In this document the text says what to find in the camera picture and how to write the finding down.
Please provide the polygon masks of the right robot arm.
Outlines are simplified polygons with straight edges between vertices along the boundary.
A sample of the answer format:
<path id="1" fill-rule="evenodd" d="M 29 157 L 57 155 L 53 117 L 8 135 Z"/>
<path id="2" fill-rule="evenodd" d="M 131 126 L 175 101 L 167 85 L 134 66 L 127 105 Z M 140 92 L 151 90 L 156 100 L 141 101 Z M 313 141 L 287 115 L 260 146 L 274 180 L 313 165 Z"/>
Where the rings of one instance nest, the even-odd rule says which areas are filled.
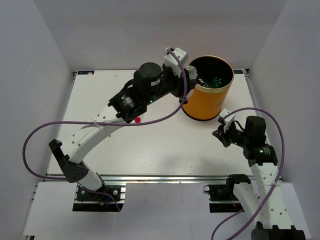
<path id="1" fill-rule="evenodd" d="M 266 142 L 266 122 L 248 116 L 245 127 L 237 129 L 234 117 L 219 118 L 220 126 L 212 134 L 224 147 L 241 147 L 254 176 L 258 194 L 245 174 L 233 174 L 226 180 L 226 195 L 238 199 L 254 229 L 253 240 L 304 240 L 305 233 L 294 226 L 278 182 L 278 159 L 275 149 Z"/>

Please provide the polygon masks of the green soda bottle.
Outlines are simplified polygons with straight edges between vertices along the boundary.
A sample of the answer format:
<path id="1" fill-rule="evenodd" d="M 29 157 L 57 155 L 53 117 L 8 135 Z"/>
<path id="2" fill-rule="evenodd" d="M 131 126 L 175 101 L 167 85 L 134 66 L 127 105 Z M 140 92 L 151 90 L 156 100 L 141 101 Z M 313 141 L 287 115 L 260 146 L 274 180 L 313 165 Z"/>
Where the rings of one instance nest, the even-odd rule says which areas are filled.
<path id="1" fill-rule="evenodd" d="M 222 80 L 222 78 L 214 77 L 213 79 L 211 79 L 209 81 L 208 85 L 211 89 L 219 89 L 219 88 L 222 88 L 225 84 L 224 84 L 224 80 Z"/>

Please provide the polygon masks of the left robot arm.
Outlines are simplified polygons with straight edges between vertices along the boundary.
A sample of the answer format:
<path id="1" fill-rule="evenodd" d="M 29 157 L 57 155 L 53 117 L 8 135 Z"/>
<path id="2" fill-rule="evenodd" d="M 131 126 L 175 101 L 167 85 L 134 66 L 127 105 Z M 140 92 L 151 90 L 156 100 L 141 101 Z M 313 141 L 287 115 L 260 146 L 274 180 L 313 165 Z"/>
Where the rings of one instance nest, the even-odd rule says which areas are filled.
<path id="1" fill-rule="evenodd" d="M 153 62 L 142 64 L 92 124 L 86 124 L 64 140 L 53 139 L 48 145 L 66 180 L 82 185 L 96 200 L 103 198 L 107 187 L 84 163 L 85 156 L 124 124 L 132 124 L 147 111 L 148 105 L 167 94 L 181 99 L 184 91 L 193 90 L 197 70 L 189 65 L 183 70 L 176 74 L 171 66 Z"/>

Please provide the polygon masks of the black label clear bottle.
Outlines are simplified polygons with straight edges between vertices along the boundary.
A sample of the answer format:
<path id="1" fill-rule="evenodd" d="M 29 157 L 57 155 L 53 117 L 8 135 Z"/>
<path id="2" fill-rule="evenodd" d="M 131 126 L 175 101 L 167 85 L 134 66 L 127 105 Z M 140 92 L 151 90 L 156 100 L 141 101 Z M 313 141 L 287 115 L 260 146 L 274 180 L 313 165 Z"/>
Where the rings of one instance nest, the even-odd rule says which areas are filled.
<path id="1" fill-rule="evenodd" d="M 185 67 L 185 70 L 188 73 L 187 86 L 194 89 L 196 86 L 196 80 L 198 77 L 197 69 L 192 65 L 187 65 Z"/>

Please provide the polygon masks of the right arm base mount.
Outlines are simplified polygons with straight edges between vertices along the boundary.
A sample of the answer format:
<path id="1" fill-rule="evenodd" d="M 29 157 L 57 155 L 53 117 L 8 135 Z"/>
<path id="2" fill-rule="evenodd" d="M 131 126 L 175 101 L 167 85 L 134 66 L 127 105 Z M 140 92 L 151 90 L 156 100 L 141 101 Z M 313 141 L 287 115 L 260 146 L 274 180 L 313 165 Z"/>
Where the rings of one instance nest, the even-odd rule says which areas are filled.
<path id="1" fill-rule="evenodd" d="M 203 192 L 209 195 L 210 213 L 237 213 L 243 207 L 233 190 L 236 184 L 247 183 L 251 180 L 245 174 L 230 174 L 225 184 L 207 184 L 203 187 Z"/>

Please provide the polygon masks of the red label clear bottle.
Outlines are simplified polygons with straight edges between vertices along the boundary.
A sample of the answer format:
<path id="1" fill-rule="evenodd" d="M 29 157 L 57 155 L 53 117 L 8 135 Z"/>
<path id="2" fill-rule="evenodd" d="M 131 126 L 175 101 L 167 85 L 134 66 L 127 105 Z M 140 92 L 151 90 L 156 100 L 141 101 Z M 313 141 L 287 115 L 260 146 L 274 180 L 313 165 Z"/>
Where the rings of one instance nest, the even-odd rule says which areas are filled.
<path id="1" fill-rule="evenodd" d="M 135 121 L 135 123 L 140 124 L 141 121 L 142 121 L 142 119 L 141 119 L 140 117 L 136 117 L 136 118 L 134 119 L 134 121 Z"/>

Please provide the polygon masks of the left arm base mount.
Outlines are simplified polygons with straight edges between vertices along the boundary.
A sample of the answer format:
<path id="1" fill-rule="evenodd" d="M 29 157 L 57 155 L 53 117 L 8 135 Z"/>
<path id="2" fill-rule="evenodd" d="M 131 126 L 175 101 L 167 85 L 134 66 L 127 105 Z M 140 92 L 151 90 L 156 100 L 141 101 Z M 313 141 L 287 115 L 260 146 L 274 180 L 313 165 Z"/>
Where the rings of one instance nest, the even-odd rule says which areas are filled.
<path id="1" fill-rule="evenodd" d="M 118 213 L 122 210 L 125 202 L 126 184 L 107 184 L 103 190 L 96 194 L 87 191 L 82 185 L 77 185 L 74 196 L 73 212 L 100 212 Z"/>

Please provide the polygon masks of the clear unlabelled bottle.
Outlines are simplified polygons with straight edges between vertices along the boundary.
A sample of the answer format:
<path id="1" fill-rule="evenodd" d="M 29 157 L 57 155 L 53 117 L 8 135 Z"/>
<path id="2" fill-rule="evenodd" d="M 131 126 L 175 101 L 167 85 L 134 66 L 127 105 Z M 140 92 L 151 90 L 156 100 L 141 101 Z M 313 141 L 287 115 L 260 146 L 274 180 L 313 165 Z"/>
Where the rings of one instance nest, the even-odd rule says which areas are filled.
<path id="1" fill-rule="evenodd" d="M 198 77 L 196 79 L 196 84 L 201 86 L 201 87 L 204 87 L 204 88 L 209 88 L 210 87 L 202 77 Z"/>

